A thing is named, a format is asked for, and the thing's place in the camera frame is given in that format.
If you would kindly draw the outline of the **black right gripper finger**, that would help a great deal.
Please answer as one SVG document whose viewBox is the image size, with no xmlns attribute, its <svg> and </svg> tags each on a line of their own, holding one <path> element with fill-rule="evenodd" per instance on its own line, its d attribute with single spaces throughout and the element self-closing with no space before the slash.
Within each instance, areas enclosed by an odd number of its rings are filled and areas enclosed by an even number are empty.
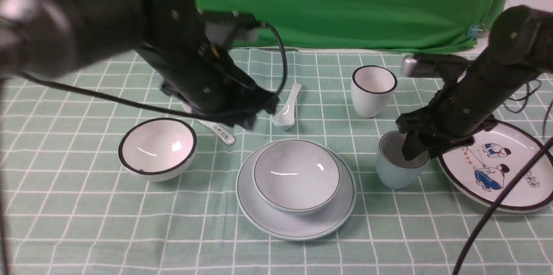
<svg viewBox="0 0 553 275">
<path fill-rule="evenodd" d="M 430 134 L 419 131 L 409 131 L 405 135 L 402 153 L 406 161 L 413 161 L 419 157 L 430 159 Z"/>
</svg>

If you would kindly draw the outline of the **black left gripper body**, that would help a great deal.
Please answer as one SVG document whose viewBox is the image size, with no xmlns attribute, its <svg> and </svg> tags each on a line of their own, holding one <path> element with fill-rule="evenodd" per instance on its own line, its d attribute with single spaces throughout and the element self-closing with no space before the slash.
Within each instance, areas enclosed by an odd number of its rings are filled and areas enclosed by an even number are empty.
<svg viewBox="0 0 553 275">
<path fill-rule="evenodd" d="M 257 114 L 276 114 L 279 96 L 258 85 L 229 53 L 208 41 L 144 43 L 135 51 L 192 107 L 192 114 L 253 129 Z"/>
</svg>

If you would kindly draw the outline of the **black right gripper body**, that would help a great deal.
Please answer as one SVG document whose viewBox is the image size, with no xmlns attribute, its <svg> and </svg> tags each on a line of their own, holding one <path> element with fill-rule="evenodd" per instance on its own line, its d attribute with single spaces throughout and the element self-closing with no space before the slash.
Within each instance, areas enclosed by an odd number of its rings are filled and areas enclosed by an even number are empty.
<svg viewBox="0 0 553 275">
<path fill-rule="evenodd" d="M 404 133 L 430 134 L 430 149 L 464 146 L 472 135 L 490 130 L 492 113 L 537 76 L 535 68 L 479 57 L 457 83 L 444 82 L 425 107 L 401 114 L 397 126 Z"/>
</svg>

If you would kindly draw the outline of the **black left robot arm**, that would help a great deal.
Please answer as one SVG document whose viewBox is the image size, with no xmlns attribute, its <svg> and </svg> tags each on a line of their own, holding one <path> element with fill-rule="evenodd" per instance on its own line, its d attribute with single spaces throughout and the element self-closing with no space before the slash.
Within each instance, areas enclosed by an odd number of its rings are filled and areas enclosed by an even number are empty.
<svg viewBox="0 0 553 275">
<path fill-rule="evenodd" d="M 229 55 L 233 41 L 270 29 L 281 48 L 276 92 L 258 85 Z M 1 0 L 1 80 L 19 76 L 54 89 L 251 130 L 260 111 L 276 114 L 288 76 L 284 45 L 249 13 L 209 11 L 195 0 Z M 162 78 L 161 90 L 191 112 L 170 111 L 55 82 L 135 51 Z"/>
</svg>

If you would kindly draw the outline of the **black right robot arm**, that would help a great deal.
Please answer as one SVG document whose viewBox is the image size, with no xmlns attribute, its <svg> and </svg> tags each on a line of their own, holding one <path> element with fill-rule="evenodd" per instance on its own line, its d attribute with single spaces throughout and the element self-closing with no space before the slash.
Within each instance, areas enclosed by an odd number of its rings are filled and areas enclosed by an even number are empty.
<svg viewBox="0 0 553 275">
<path fill-rule="evenodd" d="M 444 86 L 418 110 L 396 124 L 406 134 L 402 153 L 431 158 L 471 145 L 473 136 L 491 131 L 496 111 L 524 84 L 552 72 L 552 14 L 519 5 L 506 9 L 489 32 L 487 47 L 474 60 L 460 55 L 409 55 L 409 78 L 440 78 Z"/>
</svg>

